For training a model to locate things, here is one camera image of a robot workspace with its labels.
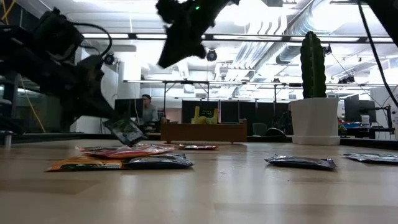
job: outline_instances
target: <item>camera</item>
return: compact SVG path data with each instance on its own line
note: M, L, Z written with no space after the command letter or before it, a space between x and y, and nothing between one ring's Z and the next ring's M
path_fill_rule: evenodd
M114 57L114 53L109 53L104 58L104 63L107 65L114 65L118 62L118 60Z
M217 53L215 49L210 49L209 52L207 52L206 59L209 62L214 62L217 60Z

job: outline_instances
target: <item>table surface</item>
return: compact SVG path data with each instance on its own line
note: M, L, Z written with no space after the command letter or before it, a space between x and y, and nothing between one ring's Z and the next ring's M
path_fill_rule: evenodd
M79 140L0 149L1 223L398 223L398 167L366 165L347 146L248 143L184 151L193 170L45 173ZM336 172L267 166L273 154L332 158Z

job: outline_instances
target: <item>potted plant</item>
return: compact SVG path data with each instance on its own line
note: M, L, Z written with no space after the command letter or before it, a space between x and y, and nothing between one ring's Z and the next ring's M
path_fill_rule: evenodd
M340 144L337 98L326 97L325 55L320 39L308 32L302 41L303 100L291 103L294 144Z

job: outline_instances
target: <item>white pot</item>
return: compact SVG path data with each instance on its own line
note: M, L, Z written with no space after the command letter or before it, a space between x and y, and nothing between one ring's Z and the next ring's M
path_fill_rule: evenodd
M337 98L308 98L291 102L294 144L340 144Z

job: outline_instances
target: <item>chip bag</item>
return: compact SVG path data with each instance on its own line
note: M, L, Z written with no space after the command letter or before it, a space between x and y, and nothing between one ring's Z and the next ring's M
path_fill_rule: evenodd
M181 149L186 149L186 150L215 150L218 148L218 146L195 146L195 145L183 145L183 144L180 144L179 147Z
M145 134L130 119L108 120L103 122L103 124L124 145L133 146L147 139Z
M392 154L347 153L344 156L364 163L398 165L398 156Z
M157 147L159 149L178 149L178 147L174 144L136 144L132 146L132 148L140 148L140 149L145 149L149 147Z
M46 172L119 170L123 163L119 159L100 159L91 156L76 156L54 163Z
M128 159L155 154L162 154L174 150L173 146L109 146L109 147L76 147L85 155L107 157L112 159Z
M280 156L275 155L271 158L265 159L275 166L294 167L304 169L317 169L317 170L333 170L336 164L332 159L314 159L307 157L294 157L294 156Z
M185 154L162 154L133 158L124 166L127 169L186 169L193 166L193 163Z

